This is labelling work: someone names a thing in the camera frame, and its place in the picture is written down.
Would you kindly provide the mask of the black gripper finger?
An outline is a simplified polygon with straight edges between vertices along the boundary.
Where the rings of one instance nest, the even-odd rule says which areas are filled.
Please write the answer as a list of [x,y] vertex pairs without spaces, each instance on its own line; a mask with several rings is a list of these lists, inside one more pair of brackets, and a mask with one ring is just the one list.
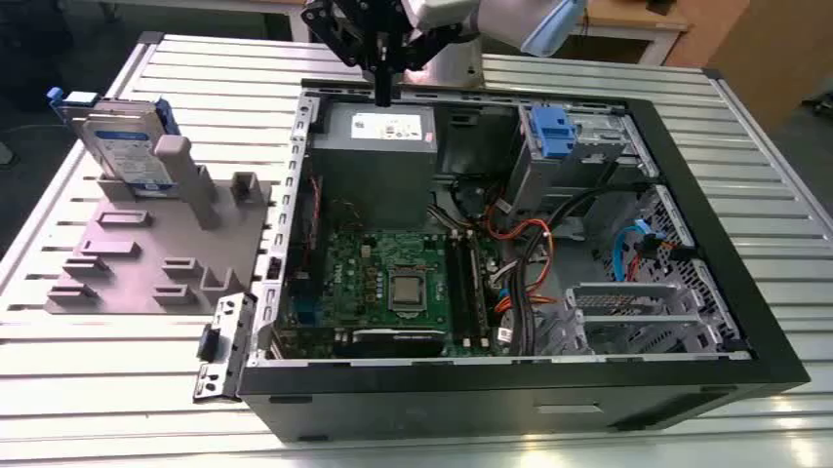
[[376,106],[384,105],[384,79],[376,77],[375,52],[371,44],[362,37],[362,31],[356,28],[354,1],[345,2],[346,12],[342,19],[336,15],[340,10],[337,1],[306,1],[300,18],[317,39],[328,46],[340,61],[348,67],[358,67],[364,78],[373,86],[373,101]]
[[423,31],[415,39],[407,38],[408,31],[396,26],[387,33],[383,53],[383,106],[391,105],[396,74],[419,70],[456,38],[456,24],[448,24]]

